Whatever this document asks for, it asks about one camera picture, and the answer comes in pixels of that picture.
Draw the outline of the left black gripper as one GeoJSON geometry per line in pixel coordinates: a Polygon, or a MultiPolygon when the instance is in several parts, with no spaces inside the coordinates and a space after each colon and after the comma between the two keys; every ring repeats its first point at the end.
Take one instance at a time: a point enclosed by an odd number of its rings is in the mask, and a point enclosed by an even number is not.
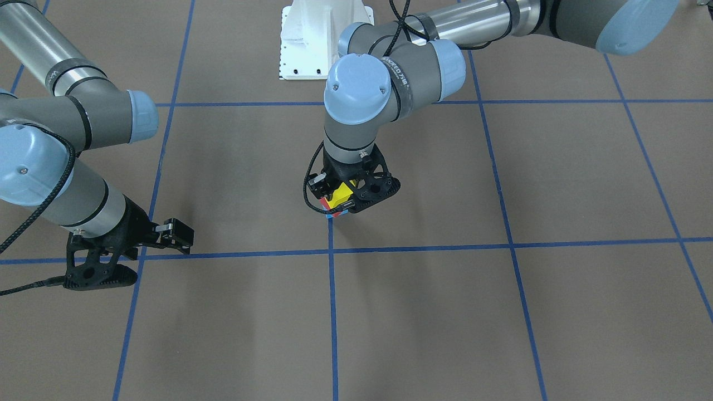
{"type": "MultiPolygon", "coordinates": [[[[327,150],[324,150],[323,172],[310,173],[307,176],[307,186],[316,199],[325,198],[330,201],[335,187],[350,180],[366,180],[369,185],[372,183],[390,185],[389,168],[377,145],[373,145],[366,162],[357,155],[356,163],[339,162],[336,158],[331,157],[327,150]]],[[[354,206],[353,198],[339,199],[339,202],[336,202],[332,208],[332,213],[339,215],[354,206]]]]}

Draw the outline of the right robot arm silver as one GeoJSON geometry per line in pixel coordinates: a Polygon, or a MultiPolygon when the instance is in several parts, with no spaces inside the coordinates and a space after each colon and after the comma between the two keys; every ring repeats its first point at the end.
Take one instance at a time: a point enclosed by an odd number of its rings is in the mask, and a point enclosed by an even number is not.
{"type": "Polygon", "coordinates": [[[159,114],[150,96],[119,90],[34,1],[2,2],[2,43],[49,93],[18,99],[2,91],[2,200],[32,210],[2,250],[43,217],[69,231],[71,252],[134,260],[146,246],[189,254],[193,229],[176,219],[153,223],[79,160],[92,149],[151,139],[159,114]]]}

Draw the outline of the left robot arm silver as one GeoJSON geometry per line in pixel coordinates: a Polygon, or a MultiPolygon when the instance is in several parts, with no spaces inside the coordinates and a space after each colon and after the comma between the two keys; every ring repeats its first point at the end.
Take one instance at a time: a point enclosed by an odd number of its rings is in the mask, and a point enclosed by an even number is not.
{"type": "Polygon", "coordinates": [[[356,22],[339,36],[339,58],[324,89],[324,140],[302,190],[321,215],[359,213],[392,197],[400,182],[377,147],[379,128],[456,93],[464,51],[507,36],[540,34],[605,54],[629,55],[669,23],[677,1],[463,1],[426,13],[394,10],[395,20],[356,22]]]}

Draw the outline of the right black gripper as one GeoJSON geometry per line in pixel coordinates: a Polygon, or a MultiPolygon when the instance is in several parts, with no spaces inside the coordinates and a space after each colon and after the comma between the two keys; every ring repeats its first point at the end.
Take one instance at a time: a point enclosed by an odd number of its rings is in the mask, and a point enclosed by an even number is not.
{"type": "Polygon", "coordinates": [[[118,225],[95,238],[95,246],[102,253],[136,257],[141,246],[176,250],[183,255],[191,253],[193,228],[176,218],[168,219],[162,225],[153,223],[140,206],[127,197],[124,200],[126,209],[118,225]]]}

